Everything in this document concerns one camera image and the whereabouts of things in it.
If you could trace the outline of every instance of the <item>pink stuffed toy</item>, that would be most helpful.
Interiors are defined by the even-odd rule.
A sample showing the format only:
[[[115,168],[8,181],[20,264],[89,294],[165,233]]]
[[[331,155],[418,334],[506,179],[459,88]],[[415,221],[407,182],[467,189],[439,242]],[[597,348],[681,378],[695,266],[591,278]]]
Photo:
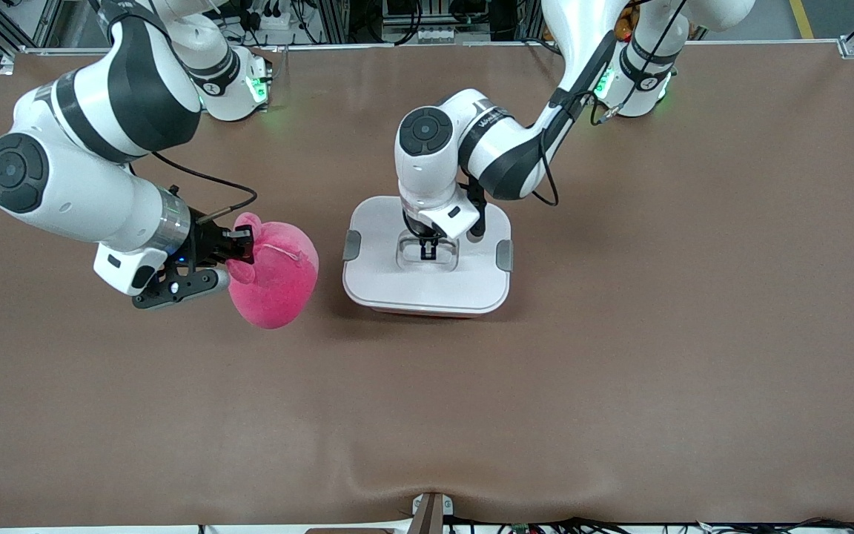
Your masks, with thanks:
[[[291,224],[263,223],[252,213],[237,217],[234,227],[240,224],[252,225],[254,264],[227,261],[233,304],[259,328],[285,326],[298,317],[315,289],[318,253],[308,236]]]

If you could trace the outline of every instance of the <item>brown table surface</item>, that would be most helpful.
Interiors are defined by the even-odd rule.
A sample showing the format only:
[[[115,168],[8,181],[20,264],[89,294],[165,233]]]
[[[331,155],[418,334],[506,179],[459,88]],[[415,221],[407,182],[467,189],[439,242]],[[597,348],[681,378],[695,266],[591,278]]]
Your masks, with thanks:
[[[531,122],[562,60],[275,59],[269,112],[203,119],[169,154],[315,241],[318,290],[288,328],[252,328],[227,294],[137,311],[94,245],[0,211],[0,527],[389,520],[424,490],[491,521],[854,519],[854,61],[836,45],[688,47],[653,115],[577,126],[560,207],[502,204],[512,291],[474,320],[353,304],[349,217],[396,193],[407,111],[476,87]],[[21,92],[89,61],[19,57],[0,134]],[[196,207],[238,197],[136,170]]]

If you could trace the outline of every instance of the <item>electrical wire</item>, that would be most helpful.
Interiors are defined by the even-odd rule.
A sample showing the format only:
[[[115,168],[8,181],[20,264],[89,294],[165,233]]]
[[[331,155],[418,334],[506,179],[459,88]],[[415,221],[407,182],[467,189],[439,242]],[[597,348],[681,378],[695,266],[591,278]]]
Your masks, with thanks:
[[[299,7],[295,7],[296,3],[302,5],[301,9]],[[301,27],[302,30],[305,31],[305,34],[308,35],[308,40],[311,41],[313,45],[320,45],[322,44],[321,35],[319,36],[319,40],[315,40],[315,36],[311,34],[311,31],[308,29],[308,23],[305,21],[305,4],[307,3],[308,2],[305,2],[305,0],[292,0],[292,13],[295,13],[295,18],[299,20],[299,27]]]
[[[483,24],[489,20],[489,12],[481,14],[478,17],[471,17],[470,14],[467,13],[466,9],[457,10],[458,7],[465,7],[465,0],[453,0],[450,3],[450,9],[447,10],[447,13],[450,13],[451,17],[454,17],[454,20],[457,20],[458,23],[461,24]]]
[[[562,55],[562,50],[559,50],[559,47],[556,47],[556,45],[555,45],[555,44],[553,44],[553,43],[549,43],[549,41],[546,41],[545,39],[539,39],[539,38],[536,38],[536,37],[523,37],[523,38],[522,38],[522,39],[520,39],[519,41],[520,41],[521,43],[526,43],[526,44],[528,44],[528,43],[535,43],[535,44],[537,44],[537,45],[541,45],[541,47],[543,47],[543,48],[545,48],[546,50],[548,50],[548,51],[552,52],[553,54]]]
[[[185,167],[183,165],[180,165],[177,162],[173,162],[170,159],[165,158],[165,156],[159,154],[159,152],[151,152],[151,154],[153,154],[153,156],[155,158],[159,159],[159,161],[167,163],[167,165],[172,166],[175,169],[179,169],[179,170],[181,170],[181,171],[183,171],[189,175],[196,176],[196,178],[207,179],[207,180],[210,180],[210,182],[216,182],[216,183],[219,183],[220,185],[226,185],[227,187],[233,187],[234,189],[239,189],[240,191],[244,191],[244,192],[247,192],[250,194],[250,197],[246,200],[243,200],[243,202],[235,203],[235,204],[230,205],[228,207],[218,209],[218,210],[214,211],[213,213],[210,213],[206,216],[200,217],[200,219],[197,220],[198,223],[209,223],[210,220],[216,219],[217,217],[223,217],[224,215],[228,215],[230,213],[233,213],[234,211],[242,209],[242,208],[250,205],[251,203],[255,202],[255,200],[259,196],[259,194],[257,192],[255,192],[255,190],[252,189],[251,187],[240,185],[239,183],[236,183],[236,182],[230,182],[230,180],[227,180],[227,179],[216,178],[215,176],[210,176],[208,174],[204,174],[204,173],[201,173],[198,171],[194,171],[193,169],[190,169],[189,167]]]
[[[252,36],[252,45],[254,47],[261,47],[263,44],[259,44],[259,38],[255,36],[255,30],[252,30],[252,28],[248,28],[248,32]]]
[[[508,524],[501,523],[484,523],[484,521],[472,521],[458,518],[457,516],[444,516],[444,524],[451,525],[470,525],[474,528],[475,525],[485,525],[485,527],[496,527],[499,525],[497,534],[504,534],[504,530],[509,527]],[[854,523],[847,521],[839,521],[827,517],[814,517],[806,521],[800,521],[797,524],[679,524],[681,529],[678,534],[688,534],[691,527],[695,530],[702,530],[704,534],[792,534],[792,531],[797,528],[830,528],[830,530],[847,530],[850,534],[854,534]],[[677,524],[672,524],[671,527],[677,527]],[[581,517],[573,517],[562,521],[552,521],[551,523],[529,524],[529,531],[536,534],[545,532],[544,527],[550,527],[557,534],[631,534],[619,524],[606,523],[605,521],[597,521],[592,519],[584,519]],[[664,525],[663,534],[671,534],[668,530],[668,525]]]
[[[404,37],[401,37],[399,41],[394,41],[394,42],[384,40],[383,37],[380,36],[379,34],[377,34],[376,31],[374,30],[374,27],[372,26],[372,24],[374,23],[374,21],[377,20],[377,18],[379,18],[379,17],[383,18],[383,14],[380,13],[379,11],[377,11],[377,0],[370,0],[369,1],[369,3],[367,4],[367,9],[365,10],[365,24],[367,26],[368,33],[371,34],[371,37],[373,38],[373,40],[375,40],[379,43],[391,43],[395,47],[399,47],[401,44],[404,45],[407,43],[407,41],[410,41],[411,39],[413,39],[414,35],[417,35],[417,31],[420,30],[420,23],[423,20],[424,9],[423,9],[423,6],[421,6],[421,4],[420,4],[420,0],[411,0],[411,1],[414,2],[414,9],[411,11],[410,27],[408,27],[407,33],[404,34]],[[372,20],[368,16],[371,12],[371,7],[375,7],[374,20]]]
[[[589,124],[593,126],[601,126],[603,124],[602,118],[595,118],[595,111],[599,108],[599,98],[593,92],[592,94],[592,112],[589,114]]]
[[[516,24],[513,24],[511,27],[504,27],[502,30],[491,30],[489,31],[489,35],[499,35],[501,33],[509,33],[512,31],[513,34],[516,33]]]
[[[555,179],[552,178],[552,169],[549,168],[549,158],[546,156],[546,129],[543,128],[539,132],[539,158],[542,159],[543,166],[546,167],[546,178],[549,178],[549,187],[552,189],[552,200],[548,200],[539,193],[533,191],[532,196],[542,200],[543,204],[555,208],[559,206],[559,190],[556,189]]]

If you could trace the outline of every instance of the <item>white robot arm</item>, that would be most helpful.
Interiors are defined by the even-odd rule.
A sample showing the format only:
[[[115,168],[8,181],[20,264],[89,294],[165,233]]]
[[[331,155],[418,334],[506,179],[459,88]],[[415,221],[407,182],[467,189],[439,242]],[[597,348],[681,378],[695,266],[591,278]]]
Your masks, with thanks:
[[[618,59],[613,28],[627,4],[628,0],[543,0],[543,16],[566,68],[559,87],[528,128],[475,89],[414,109],[404,117],[394,143],[394,164],[404,217],[414,236],[456,240],[469,231],[481,237],[483,192],[499,200],[522,199],[533,192],[610,65],[630,65],[627,59],[633,54],[643,57],[630,84],[617,82],[614,89],[620,100],[612,99],[609,105],[614,112],[627,105],[633,111],[631,93],[640,92],[641,98],[634,100],[644,105],[643,95],[653,88],[648,82],[643,86],[641,80],[653,78],[657,85],[670,75],[674,57],[687,38],[687,19],[675,11],[683,11],[687,4],[687,13],[722,30],[742,20],[753,0],[651,0],[641,6],[633,45],[624,48]],[[661,46],[655,51],[658,41]],[[658,92],[653,93],[651,105]],[[466,187],[455,179],[457,167],[470,179]]]
[[[226,274],[206,268],[251,260],[246,228],[217,226],[129,165],[189,142],[201,100],[223,119],[244,118],[265,101],[268,79],[251,78],[263,60],[228,47],[215,24],[192,15],[207,9],[199,0],[105,0],[108,54],[21,96],[13,127],[0,136],[0,208],[98,243],[95,271],[139,308],[222,289]]]

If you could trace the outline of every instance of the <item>black clamp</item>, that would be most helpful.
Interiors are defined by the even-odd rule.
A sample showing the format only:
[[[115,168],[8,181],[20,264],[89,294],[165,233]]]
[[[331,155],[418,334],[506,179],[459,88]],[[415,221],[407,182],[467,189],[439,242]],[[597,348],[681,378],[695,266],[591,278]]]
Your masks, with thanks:
[[[407,217],[407,212],[401,210],[401,217],[404,217],[404,226],[412,236],[420,241],[420,259],[424,261],[434,261],[437,259],[437,247],[440,246],[440,238],[444,237],[444,233],[436,225],[428,227],[419,220],[413,220]]]
[[[179,187],[171,185],[171,195],[179,193]],[[143,291],[131,298],[133,307],[140,310],[177,304],[189,297],[216,289],[220,284],[220,273],[211,269],[227,260],[255,263],[252,226],[241,224],[233,230],[223,228],[213,220],[199,223],[203,213],[190,208],[193,217],[187,239],[163,262],[162,269],[147,276]],[[186,267],[186,274],[179,268]]]
[[[470,235],[473,237],[483,237],[486,233],[486,190],[480,185],[480,180],[475,179],[472,175],[467,174],[467,182],[460,183],[460,187],[467,192],[467,200],[480,212],[480,217],[470,228]]]
[[[582,114],[582,110],[586,107],[586,100],[582,98],[582,95],[575,95],[566,89],[557,88],[549,97],[549,107],[562,108],[574,121]]]

